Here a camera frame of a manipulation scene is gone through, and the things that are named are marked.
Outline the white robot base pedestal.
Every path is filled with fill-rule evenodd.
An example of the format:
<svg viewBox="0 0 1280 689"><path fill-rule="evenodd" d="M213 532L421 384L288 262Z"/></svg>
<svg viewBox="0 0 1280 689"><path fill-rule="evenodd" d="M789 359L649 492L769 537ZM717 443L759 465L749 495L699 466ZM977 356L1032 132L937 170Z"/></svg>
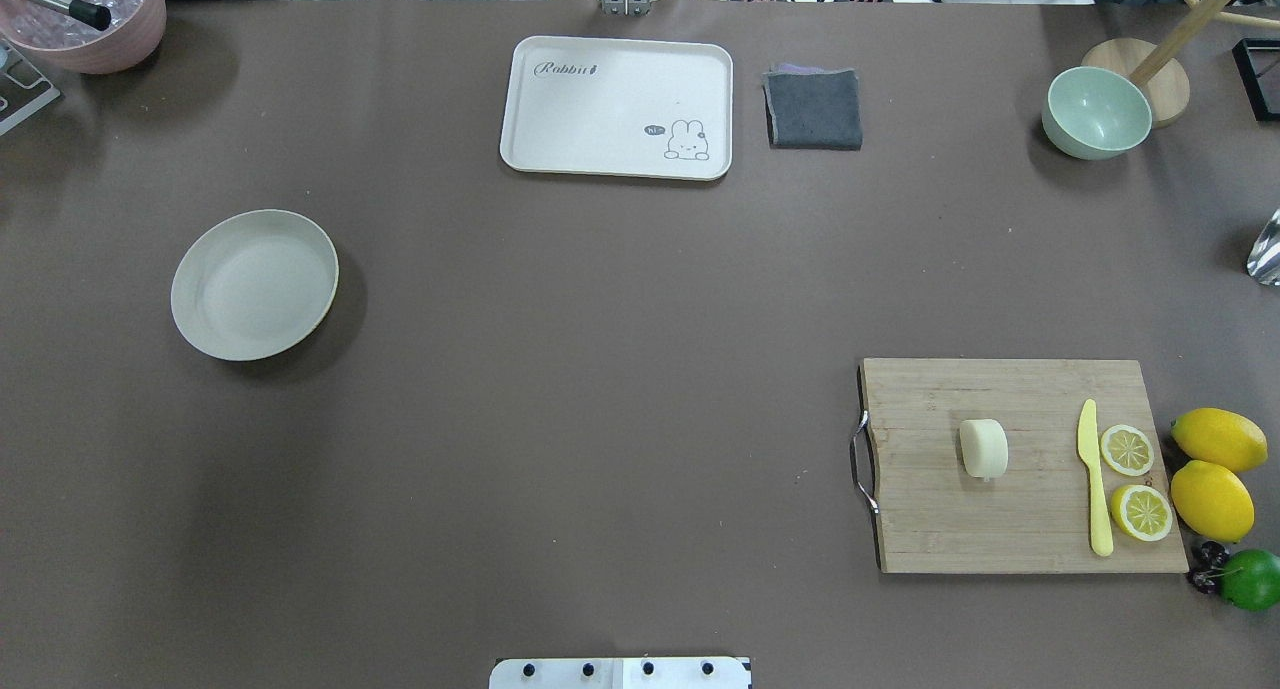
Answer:
<svg viewBox="0 0 1280 689"><path fill-rule="evenodd" d="M640 656L508 658L495 663L489 688L751 688L749 658Z"/></svg>

